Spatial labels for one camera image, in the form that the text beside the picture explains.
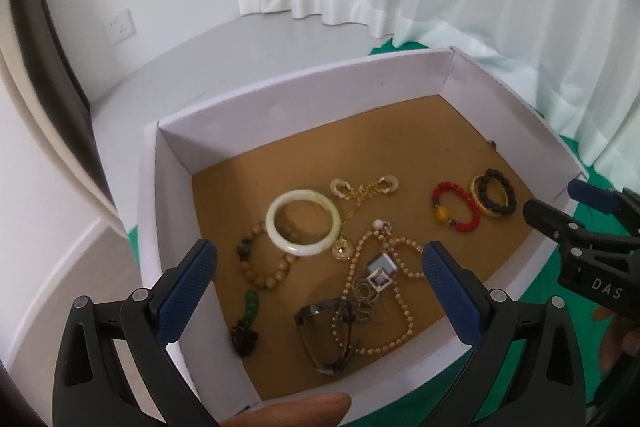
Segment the person's right hand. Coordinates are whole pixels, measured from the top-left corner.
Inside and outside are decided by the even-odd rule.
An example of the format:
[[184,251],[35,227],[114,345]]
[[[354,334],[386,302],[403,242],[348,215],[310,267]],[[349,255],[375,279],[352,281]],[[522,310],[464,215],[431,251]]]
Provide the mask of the person's right hand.
[[598,306],[592,312],[596,322],[608,321],[600,346],[599,366],[602,375],[610,373],[621,355],[637,358],[640,350],[639,323]]

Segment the person's left hand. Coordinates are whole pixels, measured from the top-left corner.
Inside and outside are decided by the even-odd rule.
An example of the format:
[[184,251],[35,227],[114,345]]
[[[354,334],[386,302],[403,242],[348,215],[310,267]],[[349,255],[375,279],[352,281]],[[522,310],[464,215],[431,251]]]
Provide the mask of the person's left hand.
[[319,393],[242,413],[221,423],[224,427],[335,427],[347,414],[352,397],[344,392]]

